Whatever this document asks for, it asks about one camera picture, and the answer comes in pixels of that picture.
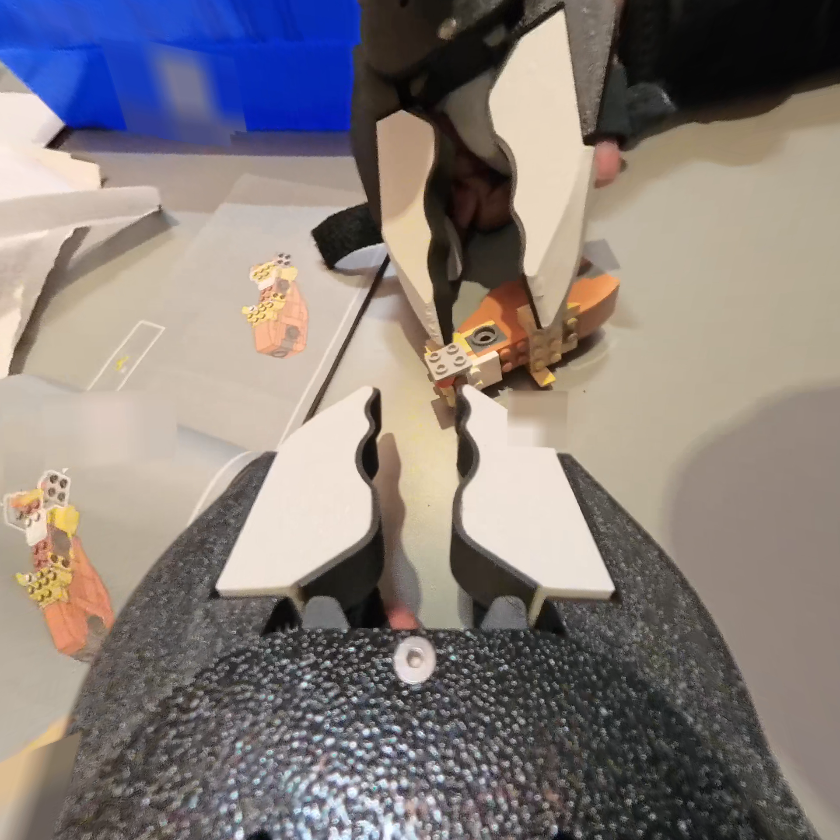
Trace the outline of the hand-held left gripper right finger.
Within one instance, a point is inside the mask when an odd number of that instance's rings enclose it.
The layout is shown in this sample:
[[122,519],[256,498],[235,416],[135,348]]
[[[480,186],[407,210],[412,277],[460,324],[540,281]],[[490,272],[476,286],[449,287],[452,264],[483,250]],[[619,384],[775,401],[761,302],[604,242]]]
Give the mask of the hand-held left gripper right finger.
[[559,454],[508,442],[508,411],[456,397],[453,576],[474,601],[608,601],[616,585]]

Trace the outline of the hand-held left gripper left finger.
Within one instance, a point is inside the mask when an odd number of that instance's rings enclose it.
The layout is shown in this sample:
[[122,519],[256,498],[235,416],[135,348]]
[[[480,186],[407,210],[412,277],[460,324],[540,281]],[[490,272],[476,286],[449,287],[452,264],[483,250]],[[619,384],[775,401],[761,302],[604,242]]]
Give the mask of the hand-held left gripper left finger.
[[380,390],[366,385],[304,423],[276,450],[217,578],[225,597],[365,599],[384,566],[374,479]]

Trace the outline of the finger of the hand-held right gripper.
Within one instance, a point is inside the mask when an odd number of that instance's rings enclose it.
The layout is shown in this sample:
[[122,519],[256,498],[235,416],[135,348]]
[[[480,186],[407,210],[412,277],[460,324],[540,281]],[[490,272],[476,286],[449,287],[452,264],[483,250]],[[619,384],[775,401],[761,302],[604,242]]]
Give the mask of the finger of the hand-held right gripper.
[[381,233],[417,319],[451,342],[459,283],[459,235],[448,217],[449,149],[438,126],[400,110],[376,124]]
[[511,211],[534,318],[554,324],[579,269],[594,149],[581,132],[563,9],[520,37],[493,83],[491,126],[511,166]]

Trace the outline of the orange tan brick model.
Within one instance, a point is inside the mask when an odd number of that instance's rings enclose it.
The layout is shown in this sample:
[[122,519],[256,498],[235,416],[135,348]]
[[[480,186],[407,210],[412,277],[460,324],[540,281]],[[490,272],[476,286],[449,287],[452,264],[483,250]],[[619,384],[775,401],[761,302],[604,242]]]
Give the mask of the orange tan brick model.
[[553,368],[592,336],[613,315],[620,280],[601,273],[585,259],[584,273],[570,287],[555,324],[539,328],[532,314],[523,281],[509,280],[489,290],[477,310],[454,331],[451,343],[462,342],[476,357],[466,374],[433,383],[436,394],[455,405],[459,382],[480,391],[502,382],[505,375],[525,370],[538,388],[555,381]]

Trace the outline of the small pale grey brick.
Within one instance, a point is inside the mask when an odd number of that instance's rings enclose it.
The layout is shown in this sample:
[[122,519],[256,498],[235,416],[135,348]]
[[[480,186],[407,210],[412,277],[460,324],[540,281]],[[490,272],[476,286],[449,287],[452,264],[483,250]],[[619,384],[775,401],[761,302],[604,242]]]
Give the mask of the small pale grey brick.
[[440,348],[427,349],[423,360],[430,380],[438,384],[468,373],[476,357],[468,345],[454,342]]

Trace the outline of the person's right hand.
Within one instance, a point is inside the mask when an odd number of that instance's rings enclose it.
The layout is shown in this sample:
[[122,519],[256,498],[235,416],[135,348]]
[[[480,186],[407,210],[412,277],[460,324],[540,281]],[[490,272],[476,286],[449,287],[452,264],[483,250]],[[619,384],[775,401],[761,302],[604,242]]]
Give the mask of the person's right hand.
[[623,170],[623,152],[615,140],[602,140],[595,145],[593,156],[594,185],[602,188],[614,183]]

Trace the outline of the grey instruction booklet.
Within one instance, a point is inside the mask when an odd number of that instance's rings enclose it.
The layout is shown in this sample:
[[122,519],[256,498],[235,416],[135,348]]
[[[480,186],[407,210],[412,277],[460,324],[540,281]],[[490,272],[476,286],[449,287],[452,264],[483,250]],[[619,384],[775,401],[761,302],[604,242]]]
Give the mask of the grey instruction booklet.
[[[213,210],[167,207],[85,237],[2,382],[2,494],[65,473],[77,537],[117,616],[191,520],[310,414],[379,266],[325,268],[311,231],[357,192],[242,175]],[[308,305],[305,349],[256,350],[252,266],[279,254]]]

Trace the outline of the blue plastic bin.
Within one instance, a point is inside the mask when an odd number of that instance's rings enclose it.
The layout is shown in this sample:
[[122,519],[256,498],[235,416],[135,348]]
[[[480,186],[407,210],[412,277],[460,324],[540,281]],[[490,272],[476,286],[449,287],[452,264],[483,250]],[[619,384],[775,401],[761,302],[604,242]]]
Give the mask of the blue plastic bin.
[[351,1],[2,1],[2,63],[73,129],[345,132],[360,15]]

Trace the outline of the torn white paper bag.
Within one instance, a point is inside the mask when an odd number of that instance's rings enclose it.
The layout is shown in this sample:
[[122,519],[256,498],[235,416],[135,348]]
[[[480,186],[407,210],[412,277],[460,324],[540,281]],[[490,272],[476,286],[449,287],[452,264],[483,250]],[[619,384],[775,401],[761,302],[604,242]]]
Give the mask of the torn white paper bag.
[[1,377],[60,251],[79,228],[113,233],[161,210],[152,186],[104,187],[96,164],[47,146],[63,122],[32,93],[1,94]]

